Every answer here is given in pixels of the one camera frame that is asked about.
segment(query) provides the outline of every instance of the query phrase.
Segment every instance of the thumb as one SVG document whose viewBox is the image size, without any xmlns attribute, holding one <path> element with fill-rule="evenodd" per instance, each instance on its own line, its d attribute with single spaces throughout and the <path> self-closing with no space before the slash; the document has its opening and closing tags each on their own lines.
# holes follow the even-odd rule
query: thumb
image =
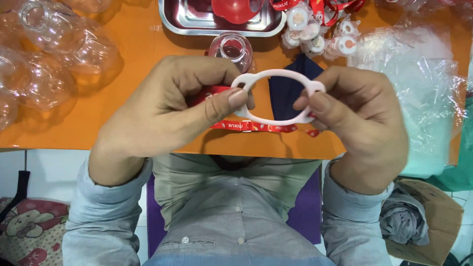
<svg viewBox="0 0 473 266">
<path fill-rule="evenodd" d="M 198 105 L 180 112 L 183 124 L 189 125 L 192 135 L 199 135 L 205 129 L 222 121 L 231 113 L 237 111 L 248 101 L 248 93 L 240 88 L 222 91 Z"/>
<path fill-rule="evenodd" d="M 309 98 L 309 106 L 317 119 L 340 139 L 353 135 L 363 125 L 361 117 L 327 93 L 314 93 Z"/>
</svg>

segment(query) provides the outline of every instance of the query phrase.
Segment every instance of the orange table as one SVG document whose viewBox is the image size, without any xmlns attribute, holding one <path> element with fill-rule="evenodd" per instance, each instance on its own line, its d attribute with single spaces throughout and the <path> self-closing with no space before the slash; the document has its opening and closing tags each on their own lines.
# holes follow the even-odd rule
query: orange table
<svg viewBox="0 0 473 266">
<path fill-rule="evenodd" d="M 354 15 L 355 19 L 361 20 L 361 30 L 393 25 L 399 16 L 399 13 L 392 11 L 377 10 L 370 1 Z M 459 61 L 460 74 L 467 76 L 471 28 L 459 23 L 448 9 L 438 12 L 435 18 L 450 28 L 455 60 Z M 120 48 L 123 62 L 102 76 L 76 76 L 78 99 L 50 112 L 22 108 L 17 122 L 0 133 L 0 147 L 90 149 L 100 126 L 133 92 L 153 64 L 169 54 L 202 55 L 213 39 L 211 36 L 176 35 L 164 28 L 155 0 L 115 0 L 112 8 L 95 15 L 95 19 L 105 24 Z M 250 42 L 259 71 L 283 68 L 298 53 L 297 49 L 282 50 L 280 35 L 250 38 Z M 316 62 L 323 68 L 327 67 L 320 58 Z M 331 64 L 344 64 L 344 59 Z M 254 114 L 272 119 L 266 80 L 257 83 L 254 96 L 257 105 Z M 301 125 L 300 128 L 302 130 L 293 133 L 235 133 L 209 129 L 178 152 L 332 159 L 344 151 L 333 133 L 323 132 L 311 138 L 303 131 L 309 129 L 309 125 Z M 459 135 L 452 141 L 452 164 L 456 164 L 459 141 Z"/>
</svg>

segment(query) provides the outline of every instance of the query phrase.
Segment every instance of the metal tray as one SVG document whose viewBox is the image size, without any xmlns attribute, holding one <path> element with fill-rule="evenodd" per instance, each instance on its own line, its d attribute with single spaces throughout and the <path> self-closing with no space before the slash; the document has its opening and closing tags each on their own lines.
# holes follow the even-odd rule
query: metal tray
<svg viewBox="0 0 473 266">
<path fill-rule="evenodd" d="M 211 0 L 158 0 L 163 25 L 181 35 L 219 35 L 236 31 L 246 37 L 271 37 L 286 23 L 286 14 L 264 1 L 260 13 L 245 24 L 231 24 L 212 12 Z"/>
</svg>

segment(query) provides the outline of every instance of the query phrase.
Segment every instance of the teddy bear print fabric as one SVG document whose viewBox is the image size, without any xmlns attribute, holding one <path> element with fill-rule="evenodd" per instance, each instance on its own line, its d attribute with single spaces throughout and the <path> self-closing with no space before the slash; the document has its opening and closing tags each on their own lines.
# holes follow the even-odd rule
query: teddy bear print fabric
<svg viewBox="0 0 473 266">
<path fill-rule="evenodd" d="M 0 199 L 2 211 L 11 198 Z M 62 236 L 69 206 L 26 199 L 0 223 L 0 257 L 16 266 L 62 266 Z"/>
</svg>

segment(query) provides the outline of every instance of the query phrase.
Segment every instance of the blue cloth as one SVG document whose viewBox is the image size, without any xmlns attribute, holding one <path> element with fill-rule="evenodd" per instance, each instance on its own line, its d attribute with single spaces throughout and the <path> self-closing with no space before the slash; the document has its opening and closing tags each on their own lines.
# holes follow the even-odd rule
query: blue cloth
<svg viewBox="0 0 473 266">
<path fill-rule="evenodd" d="M 299 54 L 296 60 L 284 69 L 299 72 L 310 80 L 315 79 L 324 71 L 303 53 Z M 301 111 L 294 110 L 292 105 L 304 86 L 297 80 L 278 76 L 269 78 L 268 82 L 274 120 L 289 120 L 296 117 Z"/>
</svg>

